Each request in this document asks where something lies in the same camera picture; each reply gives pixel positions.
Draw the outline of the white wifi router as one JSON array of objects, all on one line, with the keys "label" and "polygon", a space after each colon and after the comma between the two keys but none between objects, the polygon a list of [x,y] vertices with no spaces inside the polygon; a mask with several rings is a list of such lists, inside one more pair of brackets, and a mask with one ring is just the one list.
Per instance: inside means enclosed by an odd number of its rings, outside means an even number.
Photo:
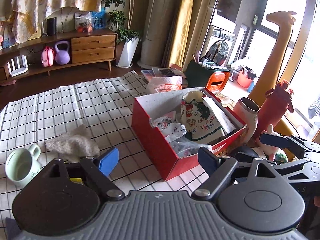
[{"label": "white wifi router", "polygon": [[28,71],[28,61],[25,55],[17,56],[7,62],[7,67],[11,77],[24,74]]}]

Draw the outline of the fluffy white cloth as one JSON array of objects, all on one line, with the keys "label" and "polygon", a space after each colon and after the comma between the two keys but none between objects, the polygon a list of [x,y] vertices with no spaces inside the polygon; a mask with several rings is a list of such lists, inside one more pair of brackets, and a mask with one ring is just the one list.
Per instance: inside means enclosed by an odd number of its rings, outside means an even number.
[{"label": "fluffy white cloth", "polygon": [[77,163],[82,157],[98,157],[100,149],[91,139],[84,124],[62,135],[46,141],[46,149],[55,151],[61,158],[71,163]]}]

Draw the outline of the panda print pouch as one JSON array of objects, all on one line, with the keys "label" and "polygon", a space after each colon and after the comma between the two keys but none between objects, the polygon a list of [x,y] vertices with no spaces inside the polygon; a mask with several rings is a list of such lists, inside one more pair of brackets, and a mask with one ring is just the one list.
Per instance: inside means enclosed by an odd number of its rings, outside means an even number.
[{"label": "panda print pouch", "polygon": [[150,124],[160,130],[167,142],[173,142],[187,133],[185,126],[178,121],[176,111],[171,111],[155,120],[151,120]]}]

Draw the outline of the pink tissue pack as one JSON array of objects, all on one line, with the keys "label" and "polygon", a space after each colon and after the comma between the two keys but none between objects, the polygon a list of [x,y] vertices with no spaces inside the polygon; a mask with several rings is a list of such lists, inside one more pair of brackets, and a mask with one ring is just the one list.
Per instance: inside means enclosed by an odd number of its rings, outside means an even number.
[{"label": "pink tissue pack", "polygon": [[169,92],[182,89],[182,76],[153,77],[147,85],[150,93]]}]

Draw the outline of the white steel tumbler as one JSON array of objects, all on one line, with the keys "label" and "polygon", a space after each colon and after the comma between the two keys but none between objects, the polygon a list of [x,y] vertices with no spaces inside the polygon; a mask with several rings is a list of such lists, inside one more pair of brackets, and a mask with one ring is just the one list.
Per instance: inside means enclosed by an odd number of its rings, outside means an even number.
[{"label": "white steel tumbler", "polygon": [[250,98],[240,98],[233,108],[233,112],[247,125],[247,133],[243,139],[245,144],[257,129],[259,110],[259,106]]}]

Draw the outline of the red water bottle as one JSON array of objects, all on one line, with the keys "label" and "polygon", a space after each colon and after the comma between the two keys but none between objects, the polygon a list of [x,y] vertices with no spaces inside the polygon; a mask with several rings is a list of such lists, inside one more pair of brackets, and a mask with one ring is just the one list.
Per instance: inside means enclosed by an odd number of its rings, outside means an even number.
[{"label": "red water bottle", "polygon": [[283,80],[265,93],[266,99],[258,113],[258,125],[253,134],[256,139],[263,131],[269,131],[268,126],[273,128],[278,124],[287,110],[294,112],[292,104],[293,90],[290,83]]}]

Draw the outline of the white washing machine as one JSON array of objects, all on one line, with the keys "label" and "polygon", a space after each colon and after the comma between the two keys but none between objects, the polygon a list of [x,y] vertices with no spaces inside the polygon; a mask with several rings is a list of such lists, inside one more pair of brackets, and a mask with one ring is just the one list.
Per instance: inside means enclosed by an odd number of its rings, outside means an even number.
[{"label": "white washing machine", "polygon": [[208,62],[224,66],[235,41],[235,35],[214,25],[210,27],[208,35],[208,42],[205,45],[205,58]]}]

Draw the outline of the blue plastic bag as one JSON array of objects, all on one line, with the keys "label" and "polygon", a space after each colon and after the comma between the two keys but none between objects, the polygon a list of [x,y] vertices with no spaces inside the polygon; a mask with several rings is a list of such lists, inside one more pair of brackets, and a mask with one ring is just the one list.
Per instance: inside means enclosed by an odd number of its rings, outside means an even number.
[{"label": "blue plastic bag", "polygon": [[100,11],[93,11],[92,13],[92,24],[94,29],[105,29],[106,28],[106,12],[105,8],[102,7]]}]

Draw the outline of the yellow curtain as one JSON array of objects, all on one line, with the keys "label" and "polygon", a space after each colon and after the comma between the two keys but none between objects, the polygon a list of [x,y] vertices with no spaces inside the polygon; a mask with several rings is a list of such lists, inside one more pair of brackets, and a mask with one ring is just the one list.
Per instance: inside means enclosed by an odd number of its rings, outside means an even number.
[{"label": "yellow curtain", "polygon": [[170,37],[170,46],[165,59],[166,67],[171,64],[182,66],[187,45],[194,0],[179,0],[175,25]]}]

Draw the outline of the potted green tree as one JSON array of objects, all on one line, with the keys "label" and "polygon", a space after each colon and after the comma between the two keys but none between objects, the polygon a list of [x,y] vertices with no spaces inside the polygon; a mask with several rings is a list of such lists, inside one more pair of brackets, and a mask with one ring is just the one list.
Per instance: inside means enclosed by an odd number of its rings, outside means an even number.
[{"label": "potted green tree", "polygon": [[108,13],[111,26],[117,34],[116,43],[122,45],[120,56],[116,59],[118,68],[130,68],[141,36],[131,29],[135,0],[102,0],[106,7],[114,5]]}]

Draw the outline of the black cylindrical speaker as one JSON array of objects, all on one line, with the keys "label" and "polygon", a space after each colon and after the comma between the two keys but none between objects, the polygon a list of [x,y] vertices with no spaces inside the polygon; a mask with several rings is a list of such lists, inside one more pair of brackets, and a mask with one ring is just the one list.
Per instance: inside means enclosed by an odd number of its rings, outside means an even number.
[{"label": "black cylindrical speaker", "polygon": [[57,33],[57,18],[48,18],[47,19],[47,36],[55,36]]}]

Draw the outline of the green orange tissue box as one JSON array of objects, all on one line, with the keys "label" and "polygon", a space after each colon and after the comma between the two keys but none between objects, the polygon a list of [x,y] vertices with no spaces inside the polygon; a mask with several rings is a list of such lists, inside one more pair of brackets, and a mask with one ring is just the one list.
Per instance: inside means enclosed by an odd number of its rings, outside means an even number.
[{"label": "green orange tissue box", "polygon": [[230,71],[213,62],[201,62],[199,54],[192,57],[184,71],[188,87],[206,87],[212,93],[221,92],[227,84]]}]

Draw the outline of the wooden TV console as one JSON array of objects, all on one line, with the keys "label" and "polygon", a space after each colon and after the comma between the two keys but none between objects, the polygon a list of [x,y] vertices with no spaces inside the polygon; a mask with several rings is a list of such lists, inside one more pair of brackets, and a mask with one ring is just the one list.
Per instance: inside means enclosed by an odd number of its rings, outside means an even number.
[{"label": "wooden TV console", "polygon": [[116,59],[117,34],[110,29],[45,36],[1,50],[1,84],[56,69]]}]

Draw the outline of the black white checkered tablecloth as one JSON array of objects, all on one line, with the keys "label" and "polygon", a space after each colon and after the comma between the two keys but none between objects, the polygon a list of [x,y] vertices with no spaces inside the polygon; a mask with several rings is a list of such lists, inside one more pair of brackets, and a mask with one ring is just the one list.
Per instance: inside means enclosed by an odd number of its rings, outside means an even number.
[{"label": "black white checkered tablecloth", "polygon": [[134,133],[134,99],[145,94],[145,83],[134,71],[120,77],[61,86],[8,103],[1,110],[1,164],[18,148],[38,144],[39,163],[59,154],[46,149],[49,139],[81,125],[87,127],[101,153],[119,150],[119,163],[109,178],[123,192],[194,191],[207,179],[200,166],[164,181]]}]

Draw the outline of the yellow giraffe toy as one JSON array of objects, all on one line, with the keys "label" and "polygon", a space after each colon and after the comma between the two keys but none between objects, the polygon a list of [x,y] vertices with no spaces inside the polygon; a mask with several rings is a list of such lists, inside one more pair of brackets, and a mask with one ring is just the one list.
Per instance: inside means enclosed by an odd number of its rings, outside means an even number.
[{"label": "yellow giraffe toy", "polygon": [[296,21],[293,17],[295,14],[296,13],[293,11],[278,11],[266,16],[268,21],[279,26],[279,32],[263,72],[248,96],[260,108],[266,99],[265,93],[274,88],[278,83],[278,76],[285,56],[285,51],[292,35],[294,22]]}]

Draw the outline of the yellow sponge cloth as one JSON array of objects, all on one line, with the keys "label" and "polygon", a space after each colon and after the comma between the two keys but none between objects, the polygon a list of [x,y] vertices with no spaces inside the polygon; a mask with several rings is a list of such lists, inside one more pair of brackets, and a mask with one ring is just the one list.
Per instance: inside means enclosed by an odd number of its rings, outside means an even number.
[{"label": "yellow sponge cloth", "polygon": [[67,169],[67,173],[71,182],[84,185],[84,182],[83,182],[84,172],[80,163],[71,163],[71,162],[65,161],[64,164]]}]

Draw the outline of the red cardboard box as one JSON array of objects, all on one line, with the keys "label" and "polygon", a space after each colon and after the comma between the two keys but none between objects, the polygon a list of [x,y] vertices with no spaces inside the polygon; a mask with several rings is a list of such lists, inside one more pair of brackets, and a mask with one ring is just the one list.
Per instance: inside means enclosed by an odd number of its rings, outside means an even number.
[{"label": "red cardboard box", "polygon": [[187,88],[135,98],[132,127],[163,180],[199,164],[197,152],[225,150],[246,125],[206,88]]}]

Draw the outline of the bag of fruit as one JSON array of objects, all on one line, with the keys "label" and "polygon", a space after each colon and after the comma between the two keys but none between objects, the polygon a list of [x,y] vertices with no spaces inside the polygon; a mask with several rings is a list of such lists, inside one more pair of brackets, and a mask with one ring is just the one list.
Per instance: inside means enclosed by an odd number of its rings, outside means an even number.
[{"label": "bag of fruit", "polygon": [[91,33],[92,26],[92,12],[78,11],[74,14],[74,29],[80,33]]}]

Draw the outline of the mint green ceramic mug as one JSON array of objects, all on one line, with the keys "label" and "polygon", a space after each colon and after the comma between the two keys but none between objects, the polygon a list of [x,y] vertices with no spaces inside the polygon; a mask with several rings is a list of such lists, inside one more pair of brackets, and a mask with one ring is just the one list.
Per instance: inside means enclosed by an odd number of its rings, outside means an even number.
[{"label": "mint green ceramic mug", "polygon": [[5,173],[17,187],[24,188],[41,170],[38,158],[39,145],[32,144],[28,149],[18,148],[7,158]]}]

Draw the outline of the purple kettlebell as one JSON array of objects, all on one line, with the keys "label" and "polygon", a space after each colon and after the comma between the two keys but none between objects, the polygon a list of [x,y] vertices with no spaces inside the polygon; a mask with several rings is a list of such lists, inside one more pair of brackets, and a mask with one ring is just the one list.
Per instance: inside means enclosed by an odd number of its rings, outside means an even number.
[{"label": "purple kettlebell", "polygon": [[[67,46],[66,50],[60,50],[58,48],[59,45],[61,44],[65,44]],[[70,48],[70,44],[68,41],[59,41],[55,43],[55,51],[56,51],[56,55],[55,55],[55,62],[59,65],[65,65],[68,64],[70,62],[70,55],[69,55],[69,48]]]}]

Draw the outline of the printed Christmas cloth bag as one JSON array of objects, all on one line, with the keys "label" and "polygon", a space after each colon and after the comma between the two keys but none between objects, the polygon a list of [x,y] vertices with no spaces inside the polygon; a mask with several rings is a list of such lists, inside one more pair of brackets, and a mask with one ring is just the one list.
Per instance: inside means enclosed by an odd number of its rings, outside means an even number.
[{"label": "printed Christmas cloth bag", "polygon": [[199,144],[215,144],[236,130],[214,100],[200,90],[182,96],[181,122],[186,138]]}]

